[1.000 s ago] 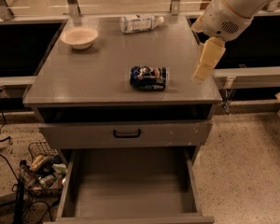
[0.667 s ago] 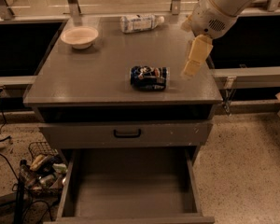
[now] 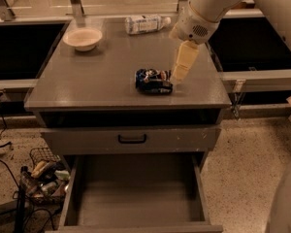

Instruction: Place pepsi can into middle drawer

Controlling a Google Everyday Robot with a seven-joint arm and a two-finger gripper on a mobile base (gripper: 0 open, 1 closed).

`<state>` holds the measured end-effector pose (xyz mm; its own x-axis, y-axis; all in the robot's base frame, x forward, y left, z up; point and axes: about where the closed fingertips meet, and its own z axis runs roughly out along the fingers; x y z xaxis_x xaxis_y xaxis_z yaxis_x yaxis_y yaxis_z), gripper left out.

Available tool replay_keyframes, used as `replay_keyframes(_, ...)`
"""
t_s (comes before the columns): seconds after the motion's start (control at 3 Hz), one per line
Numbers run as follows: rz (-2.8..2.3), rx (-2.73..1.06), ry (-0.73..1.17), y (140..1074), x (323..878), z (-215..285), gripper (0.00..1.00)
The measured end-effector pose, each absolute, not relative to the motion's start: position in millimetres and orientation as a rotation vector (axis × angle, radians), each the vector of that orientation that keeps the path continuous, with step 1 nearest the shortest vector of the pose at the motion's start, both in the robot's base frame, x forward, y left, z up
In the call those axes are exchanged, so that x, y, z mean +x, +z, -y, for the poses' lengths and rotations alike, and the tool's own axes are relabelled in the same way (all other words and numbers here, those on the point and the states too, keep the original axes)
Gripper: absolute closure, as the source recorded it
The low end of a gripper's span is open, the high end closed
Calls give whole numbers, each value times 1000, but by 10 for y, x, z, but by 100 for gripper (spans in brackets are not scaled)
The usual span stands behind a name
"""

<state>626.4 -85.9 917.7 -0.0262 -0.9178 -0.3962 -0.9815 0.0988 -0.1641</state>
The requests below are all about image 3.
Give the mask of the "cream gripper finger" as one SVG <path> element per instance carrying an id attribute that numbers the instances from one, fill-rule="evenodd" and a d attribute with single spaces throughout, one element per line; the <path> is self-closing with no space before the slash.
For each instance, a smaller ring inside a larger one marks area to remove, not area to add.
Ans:
<path id="1" fill-rule="evenodd" d="M 172 30 L 169 33 L 169 38 L 170 39 L 175 39 L 178 40 L 179 39 L 179 35 L 178 35 L 178 25 L 175 24 L 174 27 L 172 28 Z"/>
<path id="2" fill-rule="evenodd" d="M 183 82 L 193 66 L 198 54 L 198 45 L 193 41 L 184 41 L 179 45 L 172 69 L 172 83 Z"/>

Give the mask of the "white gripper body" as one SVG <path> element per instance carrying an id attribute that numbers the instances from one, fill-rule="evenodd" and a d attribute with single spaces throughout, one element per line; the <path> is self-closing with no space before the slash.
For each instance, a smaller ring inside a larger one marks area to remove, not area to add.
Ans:
<path id="1" fill-rule="evenodd" d="M 188 4 L 181 8 L 175 30 L 179 39 L 193 41 L 197 45 L 201 45 L 210 39 L 218 25 L 218 22 L 204 19 Z"/>

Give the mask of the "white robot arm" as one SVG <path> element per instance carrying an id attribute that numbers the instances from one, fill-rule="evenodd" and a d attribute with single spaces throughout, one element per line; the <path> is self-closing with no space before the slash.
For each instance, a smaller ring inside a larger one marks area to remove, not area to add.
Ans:
<path id="1" fill-rule="evenodd" d="M 219 22 L 242 0 L 189 0 L 180 9 L 170 36 L 183 40 L 174 62 L 172 81 L 181 83 L 192 67 L 198 46 L 207 42 Z M 291 0 L 253 0 L 283 43 L 291 50 Z M 291 161 L 278 183 L 265 233 L 291 233 Z"/>

